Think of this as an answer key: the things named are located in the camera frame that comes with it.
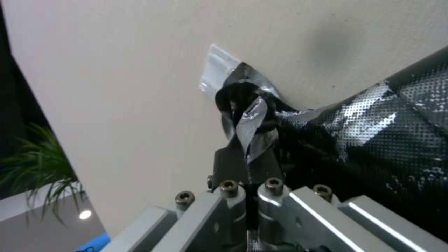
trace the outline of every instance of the dotted pattern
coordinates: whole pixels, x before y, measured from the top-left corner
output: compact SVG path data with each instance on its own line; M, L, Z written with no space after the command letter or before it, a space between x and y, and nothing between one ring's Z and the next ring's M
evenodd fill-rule
M309 112L277 113L280 126L338 156L346 171L383 195L440 216L448 210L448 67L397 92L388 84L380 82L308 121Z
M399 93L435 127L448 134L448 66L414 80Z

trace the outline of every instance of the white wall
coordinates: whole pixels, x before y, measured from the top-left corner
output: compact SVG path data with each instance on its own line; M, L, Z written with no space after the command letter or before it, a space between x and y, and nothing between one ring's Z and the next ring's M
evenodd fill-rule
M3 0L13 55L109 233L206 189L226 144L198 90L212 43L296 108L339 101L448 44L448 2Z

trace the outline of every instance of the hex socket screw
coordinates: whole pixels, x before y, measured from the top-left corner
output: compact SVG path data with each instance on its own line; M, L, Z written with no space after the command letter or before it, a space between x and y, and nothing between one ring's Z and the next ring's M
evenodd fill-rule
M238 194L238 182L235 180L224 180L220 184L221 195L224 198L233 198Z
M283 193L283 181L279 178L266 179L264 187L273 196L280 196Z
M212 175L207 176L207 187L208 187L208 189L211 189L213 187L213 176Z
M315 194L321 196L324 200L332 202L333 191L329 186L317 184L313 186L313 191Z
M190 191L181 191L175 198L176 206L180 210L186 210L194 202L194 194Z

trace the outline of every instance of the gray surface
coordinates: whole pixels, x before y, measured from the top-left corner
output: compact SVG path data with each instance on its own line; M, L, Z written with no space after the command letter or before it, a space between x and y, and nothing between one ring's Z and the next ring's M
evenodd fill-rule
M323 245L332 251L393 251L307 187L290 192L282 200L264 201L263 212L282 226L284 242L304 248Z
M219 188L217 188L213 194L221 195ZM238 193L233 198L227 198L227 207L228 214L221 212L221 218L224 219L224 222L229 222L230 225L228 227L228 231L221 233L224 238L223 244L224 246L230 248L235 247L234 249L245 250L247 243L247 226L246 226L246 192L244 188L238 185Z
M26 206L22 195L20 204L9 202L11 206ZM0 221L0 251L2 252L71 252L105 232L103 225L89 200L80 201L80 210L91 210L92 215L86 220L79 219L72 196L59 199L59 214L66 226L62 225L52 214L51 209L41 220L42 207L29 214L20 213Z
M153 249L177 220L175 212L149 207L116 236L103 252L145 252Z
M220 222L220 217L226 208L227 202L220 195L199 194L153 251L219 250L220 233L225 224Z
M348 200L338 208L398 251L448 251L448 244L367 196Z

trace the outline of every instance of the potted plant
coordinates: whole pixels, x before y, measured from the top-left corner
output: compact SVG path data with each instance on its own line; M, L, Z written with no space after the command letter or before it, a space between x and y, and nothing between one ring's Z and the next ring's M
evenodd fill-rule
M0 165L5 167L0 176L0 186L11 183L13 195L25 191L27 205L33 209L39 190L49 184L42 218L47 209L51 208L55 217L64 224L59 216L58 199L71 192L79 211L76 193L82 192L82 185L51 130L31 124L30 131L35 134L37 141L19 139L23 143L19 152L0 160Z

